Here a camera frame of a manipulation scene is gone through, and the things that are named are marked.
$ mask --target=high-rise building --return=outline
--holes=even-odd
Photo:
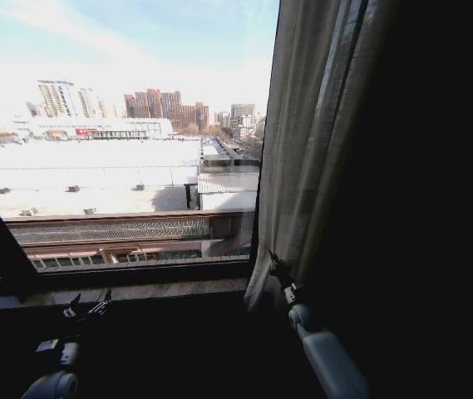
[[[124,100],[126,101],[126,115],[128,118],[135,117],[135,97],[131,94],[125,94]]]
[[[168,119],[171,121],[174,131],[182,131],[190,124],[197,125],[195,106],[176,106],[168,110]]]
[[[147,103],[151,118],[162,118],[162,98],[159,89],[147,89]]]
[[[200,131],[206,131],[209,128],[209,107],[203,105],[202,102],[196,102],[195,119]]]
[[[244,115],[251,115],[251,123],[255,123],[256,105],[255,104],[232,104],[230,106],[230,117],[238,118]]]
[[[82,115],[82,106],[73,83],[69,81],[38,81],[46,113],[54,116]]]
[[[101,117],[101,111],[92,89],[79,89],[77,94],[79,95],[82,114],[85,118]]]
[[[230,112],[228,111],[218,112],[218,116],[217,118],[215,118],[215,121],[221,127],[230,127]]]
[[[135,93],[135,118],[151,118],[150,106],[145,91]]]
[[[168,118],[168,110],[174,110],[178,106],[181,106],[180,103],[180,91],[175,91],[173,93],[162,93],[160,95],[162,102],[162,116]]]

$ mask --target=white building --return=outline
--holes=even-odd
[[[38,81],[44,98],[46,113],[50,117],[82,116],[79,93],[69,81]]]
[[[82,115],[85,118],[101,118],[102,113],[99,107],[99,102],[92,89],[79,89],[77,92],[79,100],[81,101]]]
[[[201,209],[254,209],[259,173],[200,173]]]
[[[173,135],[168,119],[151,118],[39,118],[14,121],[19,136],[52,137],[64,140],[165,139]]]

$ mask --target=red sign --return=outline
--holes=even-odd
[[[97,129],[93,127],[87,128],[87,129],[76,129],[76,135],[82,135],[82,136],[91,135],[95,131],[97,131]]]

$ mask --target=tree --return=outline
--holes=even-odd
[[[183,129],[181,133],[183,135],[199,135],[200,128],[195,123],[190,123]]]

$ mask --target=window frame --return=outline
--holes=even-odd
[[[87,270],[61,270],[39,273],[32,260],[23,251],[11,231],[0,217],[0,296],[16,295],[23,302],[28,295],[54,289],[97,288],[118,285],[142,285],[177,281],[208,280],[224,278],[248,278],[252,272],[251,259],[256,259],[258,245],[257,212],[251,239],[251,255],[248,259],[229,259],[201,262],[183,262],[186,259],[167,260],[160,265],[115,266]]]

